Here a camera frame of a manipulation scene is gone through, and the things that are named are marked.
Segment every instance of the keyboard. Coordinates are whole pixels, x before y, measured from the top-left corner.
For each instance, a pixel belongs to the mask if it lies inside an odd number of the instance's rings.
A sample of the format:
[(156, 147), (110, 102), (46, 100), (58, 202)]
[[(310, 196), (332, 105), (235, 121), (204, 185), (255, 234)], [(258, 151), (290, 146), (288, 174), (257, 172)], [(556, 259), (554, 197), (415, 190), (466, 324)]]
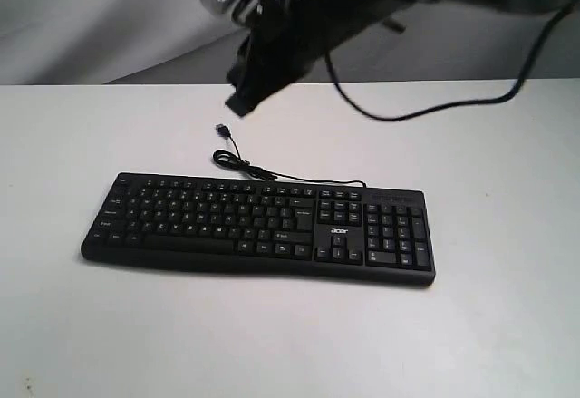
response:
[(91, 261), (427, 286), (421, 192), (121, 173), (81, 247)]

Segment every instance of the white table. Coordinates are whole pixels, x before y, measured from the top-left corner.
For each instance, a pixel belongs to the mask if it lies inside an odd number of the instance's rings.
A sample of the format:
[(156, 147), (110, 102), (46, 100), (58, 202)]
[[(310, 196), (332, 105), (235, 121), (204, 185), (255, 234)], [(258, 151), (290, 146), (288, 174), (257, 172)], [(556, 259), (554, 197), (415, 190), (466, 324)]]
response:
[[(508, 85), (346, 87), (387, 114)], [(243, 121), (229, 93), (0, 87), (0, 396), (578, 396), (580, 80), (396, 125), (328, 85), (294, 86)], [(118, 172), (230, 176), (210, 163), (221, 122), (270, 170), (423, 190), (433, 286), (84, 262)]]

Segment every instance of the gray wall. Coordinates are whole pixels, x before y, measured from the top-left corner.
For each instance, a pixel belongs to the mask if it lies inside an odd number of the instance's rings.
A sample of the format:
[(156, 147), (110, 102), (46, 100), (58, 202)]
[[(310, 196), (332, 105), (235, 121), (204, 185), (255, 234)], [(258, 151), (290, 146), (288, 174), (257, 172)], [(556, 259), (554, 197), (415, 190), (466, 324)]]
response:
[[(408, 26), (404, 35), (376, 26), (333, 57), (346, 82), (514, 78), (546, 19), (454, 4), (417, 5), (399, 15)], [(115, 83), (223, 83), (244, 37), (227, 35)], [(533, 76), (580, 77), (579, 40), (580, 15), (574, 15), (558, 27)], [(323, 65), (305, 81), (328, 81)]]

